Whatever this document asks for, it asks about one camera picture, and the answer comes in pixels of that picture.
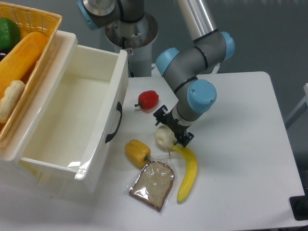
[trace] gray floor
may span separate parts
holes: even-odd
[[[75,33],[79,44],[113,50],[103,29],[90,31],[86,27],[76,0],[4,1],[61,14],[60,29]],[[221,64],[220,71],[267,72],[285,118],[303,98],[303,86],[308,83],[308,0],[209,0],[208,4],[219,30],[229,32],[236,43],[235,55]],[[192,46],[176,0],[145,0],[145,8],[159,25],[153,62],[170,47],[181,51]],[[300,172],[308,170],[307,122],[305,112],[288,130]]]

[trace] pepper stem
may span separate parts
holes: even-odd
[[[144,160],[147,160],[147,161],[151,162],[151,160],[148,158],[147,155],[144,157]]]

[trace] white table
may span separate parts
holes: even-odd
[[[155,144],[153,112],[134,107],[138,95],[155,90],[159,105],[171,109],[176,98],[161,77],[131,78],[123,119],[93,195],[52,199],[0,185],[3,230],[251,230],[303,226],[296,221],[289,197],[303,195],[292,150],[270,77],[266,73],[199,76],[212,82],[218,98],[190,128],[189,147],[199,161],[198,176],[188,199],[176,195],[186,166],[173,153],[176,187],[161,213],[129,197],[125,188],[138,174],[124,145],[139,139],[152,156],[166,154]]]

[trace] wicker basket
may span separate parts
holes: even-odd
[[[31,32],[39,31],[46,36],[48,42],[35,67],[31,69],[25,77],[23,77],[22,81],[24,81],[26,86],[10,118],[8,119],[6,124],[0,124],[0,142],[7,137],[10,130],[13,130],[13,128],[17,126],[19,121],[19,119],[17,118],[22,117],[22,112],[25,111],[22,109],[25,106],[25,103],[35,84],[39,82],[40,74],[44,63],[46,62],[46,57],[50,49],[51,40],[62,21],[62,17],[54,13],[0,2],[0,18],[4,17],[9,18],[17,23],[20,30],[21,39],[23,39]]]

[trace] plastic food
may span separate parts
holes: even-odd
[[[198,162],[195,154],[189,148],[181,146],[173,146],[174,150],[178,151],[186,160],[186,174],[179,188],[177,201],[182,203],[186,200],[193,188],[193,184],[197,177]]]
[[[11,82],[20,80],[38,61],[46,44],[42,33],[31,32],[0,62],[0,99]]]
[[[177,139],[167,125],[162,125],[156,130],[155,141],[161,148],[171,148]]]
[[[140,106],[143,110],[149,110],[154,108],[159,101],[159,96],[154,90],[148,90],[141,93],[138,97],[138,104],[135,107]]]
[[[125,145],[125,151],[129,160],[139,168],[143,168],[151,157],[150,148],[139,140],[130,140]]]
[[[14,80],[6,88],[4,97],[0,100],[0,123],[5,123],[14,108],[20,93],[24,90],[25,84],[20,80]]]
[[[151,161],[143,168],[129,194],[159,212],[172,189],[174,177],[171,167]]]
[[[18,25],[8,18],[0,18],[0,49],[11,50],[19,41]]]

